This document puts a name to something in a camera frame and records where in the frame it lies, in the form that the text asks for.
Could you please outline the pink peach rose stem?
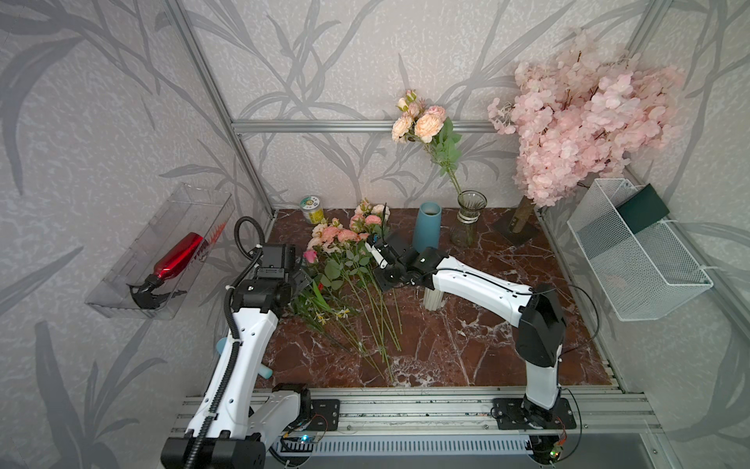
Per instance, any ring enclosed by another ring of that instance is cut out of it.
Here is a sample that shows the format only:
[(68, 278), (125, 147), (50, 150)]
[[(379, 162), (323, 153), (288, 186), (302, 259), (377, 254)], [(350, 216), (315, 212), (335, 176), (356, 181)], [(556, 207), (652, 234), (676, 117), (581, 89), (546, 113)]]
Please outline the pink peach rose stem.
[(361, 264), (354, 256), (356, 247), (357, 235), (350, 228), (337, 219), (325, 220), (312, 230), (306, 249), (318, 252), (318, 263), (307, 265), (303, 258), (303, 268), (311, 283), (323, 285), (326, 295), (337, 296), (359, 312), (355, 327), (361, 336), (362, 351), (359, 355), (353, 354), (373, 367), (384, 380), (392, 383), (395, 381), (392, 353), (398, 351), (390, 340), (386, 342), (388, 348), (385, 355), (378, 348), (370, 300), (367, 292), (357, 284)]

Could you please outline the cream peach rose stem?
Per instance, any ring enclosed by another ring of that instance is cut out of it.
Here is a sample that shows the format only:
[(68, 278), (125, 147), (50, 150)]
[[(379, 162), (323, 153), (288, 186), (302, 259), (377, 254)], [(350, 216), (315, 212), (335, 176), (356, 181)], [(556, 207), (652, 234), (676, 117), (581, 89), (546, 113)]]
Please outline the cream peach rose stem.
[(391, 137), (397, 143), (420, 144), (439, 168), (439, 175), (447, 177), (458, 195), (463, 192), (456, 176), (462, 156), (459, 150), (462, 136), (454, 130), (442, 107), (431, 107), (417, 118), (404, 113), (393, 124)]

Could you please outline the pink white rose stem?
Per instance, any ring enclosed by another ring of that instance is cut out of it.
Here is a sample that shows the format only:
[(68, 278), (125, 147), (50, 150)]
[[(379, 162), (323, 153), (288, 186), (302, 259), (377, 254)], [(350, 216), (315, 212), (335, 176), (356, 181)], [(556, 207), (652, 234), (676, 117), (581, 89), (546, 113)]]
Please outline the pink white rose stem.
[(447, 114), (443, 107), (437, 105), (429, 106), (425, 99), (420, 98), (411, 89), (404, 91), (404, 95), (396, 102), (396, 108), (402, 113), (410, 115), (414, 121), (420, 116), (425, 115), (425, 113), (427, 115), (435, 115), (441, 122), (445, 122), (447, 119)]

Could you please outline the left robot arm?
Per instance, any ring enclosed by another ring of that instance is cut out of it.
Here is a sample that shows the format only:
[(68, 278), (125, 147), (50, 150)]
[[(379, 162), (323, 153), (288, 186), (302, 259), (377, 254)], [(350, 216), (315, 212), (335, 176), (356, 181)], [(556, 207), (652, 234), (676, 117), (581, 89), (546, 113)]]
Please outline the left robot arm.
[(262, 468), (275, 441), (312, 418), (304, 384), (281, 384), (257, 410), (251, 408), (277, 315), (298, 293), (302, 273), (292, 244), (261, 242), (244, 256), (248, 266), (226, 288), (224, 350), (185, 434), (165, 442), (165, 468)]

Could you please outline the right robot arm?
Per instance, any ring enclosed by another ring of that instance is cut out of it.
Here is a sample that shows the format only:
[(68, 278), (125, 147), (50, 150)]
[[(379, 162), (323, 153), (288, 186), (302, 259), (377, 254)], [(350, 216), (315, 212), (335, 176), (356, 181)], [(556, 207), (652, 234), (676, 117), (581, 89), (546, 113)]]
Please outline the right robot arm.
[(563, 355), (582, 347), (564, 349), (568, 322), (556, 287), (504, 281), (431, 246), (418, 252), (397, 233), (386, 238), (371, 234), (364, 246), (377, 265), (375, 279), (382, 291), (421, 286), (427, 292), (449, 293), (511, 324), (518, 331), (516, 352), (525, 361), (527, 386), (523, 398), (503, 413), (535, 429), (555, 423), (562, 394), (559, 363)]

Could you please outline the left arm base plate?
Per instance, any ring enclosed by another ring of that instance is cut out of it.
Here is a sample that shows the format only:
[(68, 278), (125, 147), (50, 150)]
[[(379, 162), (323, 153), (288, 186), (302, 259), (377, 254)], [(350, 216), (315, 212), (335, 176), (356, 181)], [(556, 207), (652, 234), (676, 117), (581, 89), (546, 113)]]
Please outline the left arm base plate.
[(301, 427), (307, 432), (337, 431), (341, 414), (341, 401), (336, 399), (312, 400), (310, 418)]

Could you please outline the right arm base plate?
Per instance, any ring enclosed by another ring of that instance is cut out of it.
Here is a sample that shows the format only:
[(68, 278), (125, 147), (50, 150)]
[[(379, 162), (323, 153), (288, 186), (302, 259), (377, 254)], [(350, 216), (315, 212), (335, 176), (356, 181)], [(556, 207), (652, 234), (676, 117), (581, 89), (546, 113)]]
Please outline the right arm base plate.
[(550, 409), (526, 398), (498, 398), (492, 401), (489, 415), (499, 430), (572, 430), (578, 427), (574, 411), (565, 398), (558, 398)]

